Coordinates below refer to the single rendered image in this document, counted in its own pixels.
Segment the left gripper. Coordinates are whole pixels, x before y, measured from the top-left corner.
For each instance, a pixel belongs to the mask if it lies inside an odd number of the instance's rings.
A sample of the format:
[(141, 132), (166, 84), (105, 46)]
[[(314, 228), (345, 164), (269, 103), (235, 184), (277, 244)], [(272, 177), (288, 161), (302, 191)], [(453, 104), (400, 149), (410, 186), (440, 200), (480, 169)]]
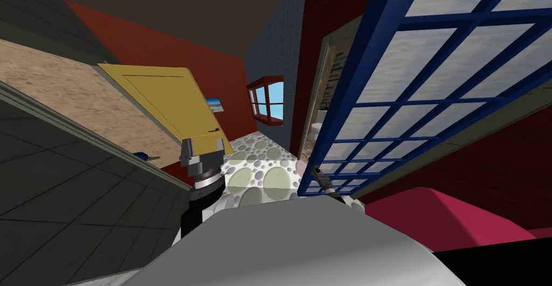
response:
[(200, 176), (210, 171), (220, 171), (224, 155), (223, 138), (217, 139), (216, 151), (198, 156), (194, 154), (192, 139), (185, 138), (181, 144), (180, 164), (186, 167), (188, 177)]

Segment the yellow door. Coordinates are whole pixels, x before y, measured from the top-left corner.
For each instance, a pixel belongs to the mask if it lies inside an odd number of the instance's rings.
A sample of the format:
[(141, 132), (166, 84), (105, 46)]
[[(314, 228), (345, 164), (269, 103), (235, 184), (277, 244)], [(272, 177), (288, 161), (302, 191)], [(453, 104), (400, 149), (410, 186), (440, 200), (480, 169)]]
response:
[[(182, 67), (100, 64), (179, 144), (191, 138), (197, 154), (213, 152), (223, 138), (225, 155), (234, 153), (191, 72)], [(218, 128), (218, 132), (208, 132)]]

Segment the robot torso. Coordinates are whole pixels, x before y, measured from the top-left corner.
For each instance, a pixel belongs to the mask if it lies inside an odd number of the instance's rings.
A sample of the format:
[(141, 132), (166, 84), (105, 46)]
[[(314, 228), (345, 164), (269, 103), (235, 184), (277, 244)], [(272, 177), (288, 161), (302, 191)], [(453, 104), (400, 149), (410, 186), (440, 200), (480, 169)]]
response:
[(215, 213), (134, 270), (68, 286), (466, 286), (430, 249), (328, 196)]

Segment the red-framed window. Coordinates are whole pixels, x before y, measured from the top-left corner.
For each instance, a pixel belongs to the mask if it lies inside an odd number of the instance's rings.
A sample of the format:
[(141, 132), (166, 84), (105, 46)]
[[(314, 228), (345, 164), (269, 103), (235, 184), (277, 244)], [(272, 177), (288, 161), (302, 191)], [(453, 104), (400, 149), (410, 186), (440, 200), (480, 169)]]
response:
[(257, 122), (282, 126), (284, 121), (284, 77), (264, 76), (246, 86)]

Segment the crimson sofa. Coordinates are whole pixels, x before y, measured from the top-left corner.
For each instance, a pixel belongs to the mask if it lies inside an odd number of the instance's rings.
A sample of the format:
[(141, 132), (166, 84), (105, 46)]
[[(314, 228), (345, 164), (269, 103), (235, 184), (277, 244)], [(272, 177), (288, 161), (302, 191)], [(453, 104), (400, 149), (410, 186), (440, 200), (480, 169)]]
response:
[(526, 230), (506, 218), (426, 187), (366, 204), (364, 211), (434, 252), (552, 238), (552, 227)]

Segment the blue glass-paned door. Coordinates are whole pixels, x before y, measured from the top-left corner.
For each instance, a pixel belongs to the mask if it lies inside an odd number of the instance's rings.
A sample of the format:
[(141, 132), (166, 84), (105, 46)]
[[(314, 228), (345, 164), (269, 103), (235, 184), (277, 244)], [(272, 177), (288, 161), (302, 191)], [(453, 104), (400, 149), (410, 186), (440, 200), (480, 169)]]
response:
[(369, 0), (298, 187), (350, 195), (552, 78), (552, 0)]

